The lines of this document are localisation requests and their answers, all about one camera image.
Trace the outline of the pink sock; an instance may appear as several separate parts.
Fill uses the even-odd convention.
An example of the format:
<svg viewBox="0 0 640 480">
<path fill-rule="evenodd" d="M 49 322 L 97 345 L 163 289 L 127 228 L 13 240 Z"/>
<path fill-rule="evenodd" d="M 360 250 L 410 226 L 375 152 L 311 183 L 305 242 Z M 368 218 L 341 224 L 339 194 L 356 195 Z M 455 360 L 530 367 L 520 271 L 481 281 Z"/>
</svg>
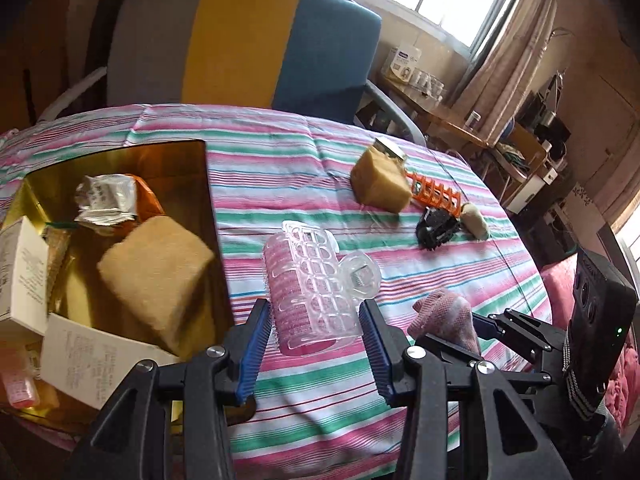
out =
<svg viewBox="0 0 640 480">
<path fill-rule="evenodd" d="M 431 334 L 469 352 L 480 354 L 468 300 L 451 290 L 441 288 L 416 301 L 412 308 L 416 317 L 407 332 L 414 340 Z"/>
</svg>

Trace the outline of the cream sock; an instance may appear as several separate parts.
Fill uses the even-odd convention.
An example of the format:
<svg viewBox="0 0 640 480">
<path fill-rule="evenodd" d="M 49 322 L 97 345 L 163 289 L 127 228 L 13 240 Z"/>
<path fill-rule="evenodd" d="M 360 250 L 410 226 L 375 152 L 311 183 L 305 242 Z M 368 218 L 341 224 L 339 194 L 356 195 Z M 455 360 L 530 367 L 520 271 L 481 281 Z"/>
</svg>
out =
<svg viewBox="0 0 640 480">
<path fill-rule="evenodd" d="M 489 228 L 477 206 L 465 203 L 461 206 L 460 221 L 477 240 L 488 240 Z"/>
</svg>

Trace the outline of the black plastic stapler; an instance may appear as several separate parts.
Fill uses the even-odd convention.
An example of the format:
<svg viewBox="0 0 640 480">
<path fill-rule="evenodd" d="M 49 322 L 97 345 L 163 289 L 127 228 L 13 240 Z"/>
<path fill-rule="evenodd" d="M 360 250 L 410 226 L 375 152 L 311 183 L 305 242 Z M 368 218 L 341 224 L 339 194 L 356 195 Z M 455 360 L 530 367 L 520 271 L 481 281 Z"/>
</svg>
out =
<svg viewBox="0 0 640 480">
<path fill-rule="evenodd" d="M 419 245 L 434 250 L 448 243 L 460 230 L 461 222 L 445 209 L 426 207 L 416 225 Z"/>
</svg>

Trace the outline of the cream box with gold text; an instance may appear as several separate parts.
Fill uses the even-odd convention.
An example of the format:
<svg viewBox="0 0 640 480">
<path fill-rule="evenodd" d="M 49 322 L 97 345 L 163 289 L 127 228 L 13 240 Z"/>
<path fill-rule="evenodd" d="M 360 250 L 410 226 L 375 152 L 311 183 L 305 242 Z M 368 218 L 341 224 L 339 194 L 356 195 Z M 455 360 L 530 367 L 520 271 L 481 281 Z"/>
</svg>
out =
<svg viewBox="0 0 640 480">
<path fill-rule="evenodd" d="M 42 340 L 40 377 L 62 393 L 99 410 L 132 367 L 142 360 L 168 365 L 178 358 L 154 344 L 112 335 L 51 314 Z"/>
</svg>

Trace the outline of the pink hair roller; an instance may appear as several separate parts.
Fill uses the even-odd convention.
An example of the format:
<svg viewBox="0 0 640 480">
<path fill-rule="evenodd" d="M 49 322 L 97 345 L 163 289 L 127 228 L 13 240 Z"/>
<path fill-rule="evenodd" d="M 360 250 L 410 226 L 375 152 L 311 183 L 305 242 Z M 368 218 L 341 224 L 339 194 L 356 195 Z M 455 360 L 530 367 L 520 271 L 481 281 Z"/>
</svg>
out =
<svg viewBox="0 0 640 480">
<path fill-rule="evenodd" d="M 343 348 L 361 336 L 358 310 L 380 291 L 378 264 L 340 254 L 333 234 L 286 220 L 262 248 L 278 346 L 285 356 Z"/>
</svg>

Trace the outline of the orange plastic rack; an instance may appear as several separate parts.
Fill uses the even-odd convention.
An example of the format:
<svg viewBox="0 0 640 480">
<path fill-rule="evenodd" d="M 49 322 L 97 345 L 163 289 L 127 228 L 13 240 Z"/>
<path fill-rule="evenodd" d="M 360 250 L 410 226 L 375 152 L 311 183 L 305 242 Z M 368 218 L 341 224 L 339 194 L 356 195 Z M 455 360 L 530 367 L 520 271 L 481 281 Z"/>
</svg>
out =
<svg viewBox="0 0 640 480">
<path fill-rule="evenodd" d="M 423 174 L 406 170 L 405 175 L 413 200 L 425 207 L 442 209 L 454 218 L 460 218 L 462 203 L 461 194 L 458 191 Z"/>
</svg>

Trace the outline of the yellow sponge block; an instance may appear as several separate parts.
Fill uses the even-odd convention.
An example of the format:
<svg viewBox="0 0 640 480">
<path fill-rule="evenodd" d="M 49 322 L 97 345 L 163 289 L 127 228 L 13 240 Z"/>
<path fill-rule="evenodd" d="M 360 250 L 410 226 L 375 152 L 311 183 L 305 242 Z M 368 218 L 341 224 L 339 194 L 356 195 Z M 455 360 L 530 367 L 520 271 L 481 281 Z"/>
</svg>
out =
<svg viewBox="0 0 640 480">
<path fill-rule="evenodd" d="M 399 214 L 410 203 L 411 191 L 404 168 L 373 146 L 362 153 L 349 179 L 361 205 Z"/>
</svg>

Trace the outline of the wooden chair with clutter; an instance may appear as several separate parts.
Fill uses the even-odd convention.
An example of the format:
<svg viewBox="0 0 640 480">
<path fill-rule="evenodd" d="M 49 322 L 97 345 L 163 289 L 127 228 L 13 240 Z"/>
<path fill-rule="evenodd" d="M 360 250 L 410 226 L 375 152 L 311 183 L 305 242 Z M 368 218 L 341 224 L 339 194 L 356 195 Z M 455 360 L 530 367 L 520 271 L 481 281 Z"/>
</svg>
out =
<svg viewBox="0 0 640 480">
<path fill-rule="evenodd" d="M 577 183 L 565 157 L 551 157 L 552 144 L 514 122 L 510 134 L 480 153 L 476 172 L 509 216 L 520 214 L 538 195 L 562 200 Z"/>
</svg>

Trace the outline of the striped pink green tablecloth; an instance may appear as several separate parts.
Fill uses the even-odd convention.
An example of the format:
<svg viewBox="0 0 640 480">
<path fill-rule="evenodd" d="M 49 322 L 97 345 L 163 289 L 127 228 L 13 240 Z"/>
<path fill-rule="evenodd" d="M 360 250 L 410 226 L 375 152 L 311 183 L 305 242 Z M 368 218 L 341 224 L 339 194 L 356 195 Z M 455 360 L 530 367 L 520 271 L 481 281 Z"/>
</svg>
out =
<svg viewBox="0 0 640 480">
<path fill-rule="evenodd" d="M 320 118 L 220 105 L 134 104 L 94 110 L 1 135 L 1 200 L 32 170 L 107 148 L 198 139 L 232 311 L 243 321 L 265 293 L 262 248 L 286 220 L 330 231 L 345 252 L 378 263 L 378 306 L 407 327 L 413 304 L 439 288 L 477 313 L 517 310 L 543 321 L 551 306 L 535 263 L 495 196 L 463 162 L 402 142 L 408 167 L 457 188 L 482 213 L 490 237 L 460 233 L 435 250 L 416 242 L 420 210 L 389 214 L 360 205 L 349 173 L 370 131 Z M 242 479 L 369 479 L 394 469 L 405 414 L 374 388 L 361 344 L 306 358 L 267 347 L 256 384 L 256 415 L 231 429 Z"/>
</svg>

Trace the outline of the yellow sponge in box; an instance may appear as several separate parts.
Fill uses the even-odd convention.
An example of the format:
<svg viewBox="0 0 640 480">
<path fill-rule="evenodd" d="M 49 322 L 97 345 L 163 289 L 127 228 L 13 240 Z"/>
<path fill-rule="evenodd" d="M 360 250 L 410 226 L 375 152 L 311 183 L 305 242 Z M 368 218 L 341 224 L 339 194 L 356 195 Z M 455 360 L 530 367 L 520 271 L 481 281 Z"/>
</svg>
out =
<svg viewBox="0 0 640 480">
<path fill-rule="evenodd" d="M 176 356 L 189 359 L 215 336 L 194 302 L 215 254 L 168 216 L 156 216 L 107 249 L 96 267 L 106 287 Z"/>
</svg>

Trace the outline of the maroon gold-lined storage box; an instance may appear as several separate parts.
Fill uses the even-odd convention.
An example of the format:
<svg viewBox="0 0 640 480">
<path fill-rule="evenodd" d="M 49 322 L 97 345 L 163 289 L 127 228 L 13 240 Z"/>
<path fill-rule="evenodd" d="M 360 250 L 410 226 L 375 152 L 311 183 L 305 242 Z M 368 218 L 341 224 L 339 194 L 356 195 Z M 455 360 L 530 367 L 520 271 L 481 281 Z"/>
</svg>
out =
<svg viewBox="0 0 640 480">
<path fill-rule="evenodd" d="M 37 229 L 73 220 L 79 185 L 101 174 L 144 182 L 139 217 L 106 234 L 73 229 L 51 309 L 183 360 L 220 344 L 233 314 L 204 142 L 130 146 L 58 162 L 23 180 L 6 216 L 27 216 Z"/>
</svg>

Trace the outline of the pink small bottle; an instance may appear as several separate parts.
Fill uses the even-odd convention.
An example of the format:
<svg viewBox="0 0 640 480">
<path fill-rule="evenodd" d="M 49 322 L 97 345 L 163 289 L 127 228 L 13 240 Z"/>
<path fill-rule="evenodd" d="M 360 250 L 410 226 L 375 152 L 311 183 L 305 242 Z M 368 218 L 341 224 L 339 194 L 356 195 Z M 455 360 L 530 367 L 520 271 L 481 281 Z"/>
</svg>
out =
<svg viewBox="0 0 640 480">
<path fill-rule="evenodd" d="M 1 381 L 12 408 L 35 408 L 40 396 L 25 348 L 1 349 Z"/>
</svg>

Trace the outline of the orange snack packet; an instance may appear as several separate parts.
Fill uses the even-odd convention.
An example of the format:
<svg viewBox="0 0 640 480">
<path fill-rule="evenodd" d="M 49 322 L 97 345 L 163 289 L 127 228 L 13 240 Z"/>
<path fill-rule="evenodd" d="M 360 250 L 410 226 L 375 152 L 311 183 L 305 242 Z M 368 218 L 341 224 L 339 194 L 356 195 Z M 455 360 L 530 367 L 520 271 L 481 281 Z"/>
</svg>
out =
<svg viewBox="0 0 640 480">
<path fill-rule="evenodd" d="M 146 184 L 145 180 L 134 174 L 127 174 L 127 177 L 133 178 L 134 184 L 136 185 L 136 211 L 138 221 L 142 223 L 153 217 L 163 216 L 165 214 L 164 208 L 149 185 Z"/>
</svg>

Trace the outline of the wooden side table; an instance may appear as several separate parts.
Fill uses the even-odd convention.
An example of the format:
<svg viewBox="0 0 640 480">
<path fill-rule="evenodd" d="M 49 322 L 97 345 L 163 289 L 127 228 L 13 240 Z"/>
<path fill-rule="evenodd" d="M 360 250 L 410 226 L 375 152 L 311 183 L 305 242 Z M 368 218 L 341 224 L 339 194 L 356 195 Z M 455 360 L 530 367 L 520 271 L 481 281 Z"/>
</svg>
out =
<svg viewBox="0 0 640 480">
<path fill-rule="evenodd" d="M 481 139 L 473 129 L 466 128 L 464 120 L 450 108 L 442 105 L 441 102 L 429 96 L 424 96 L 421 91 L 408 86 L 408 84 L 400 84 L 383 76 L 380 77 L 378 82 L 382 90 L 399 96 L 402 102 L 407 104 L 420 117 L 424 117 L 430 124 L 435 124 L 479 148 L 490 148 L 490 144 L 486 140 Z"/>
</svg>

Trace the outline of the white crumpled wrapper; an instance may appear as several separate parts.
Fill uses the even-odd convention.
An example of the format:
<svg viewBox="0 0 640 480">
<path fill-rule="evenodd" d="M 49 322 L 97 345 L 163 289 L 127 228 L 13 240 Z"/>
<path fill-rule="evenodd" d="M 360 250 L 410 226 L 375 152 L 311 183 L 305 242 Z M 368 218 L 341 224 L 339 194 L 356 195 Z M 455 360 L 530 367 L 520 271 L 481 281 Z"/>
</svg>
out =
<svg viewBox="0 0 640 480">
<path fill-rule="evenodd" d="M 126 174 L 85 176 L 75 191 L 76 222 L 111 228 L 137 218 L 137 188 Z"/>
</svg>

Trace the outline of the beige curtain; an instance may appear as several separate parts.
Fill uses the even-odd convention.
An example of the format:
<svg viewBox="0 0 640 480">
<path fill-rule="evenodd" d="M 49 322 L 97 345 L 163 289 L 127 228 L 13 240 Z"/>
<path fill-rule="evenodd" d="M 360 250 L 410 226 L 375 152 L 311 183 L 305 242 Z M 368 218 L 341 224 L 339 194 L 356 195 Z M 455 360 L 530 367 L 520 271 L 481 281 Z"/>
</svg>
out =
<svg viewBox="0 0 640 480">
<path fill-rule="evenodd" d="M 472 65 L 451 109 L 480 114 L 478 136 L 497 143 L 522 104 L 552 33 L 558 0 L 518 0 L 484 58 Z"/>
</svg>

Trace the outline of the white yellow box on table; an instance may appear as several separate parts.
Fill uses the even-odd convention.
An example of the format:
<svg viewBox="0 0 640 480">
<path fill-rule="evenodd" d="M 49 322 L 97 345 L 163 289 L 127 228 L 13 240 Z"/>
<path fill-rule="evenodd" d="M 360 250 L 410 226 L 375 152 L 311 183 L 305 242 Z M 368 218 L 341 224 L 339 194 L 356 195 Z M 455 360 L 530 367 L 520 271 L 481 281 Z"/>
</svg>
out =
<svg viewBox="0 0 640 480">
<path fill-rule="evenodd" d="M 408 84 L 420 61 L 422 51 L 413 46 L 401 44 L 388 52 L 381 68 L 382 75 L 401 84 Z"/>
</svg>

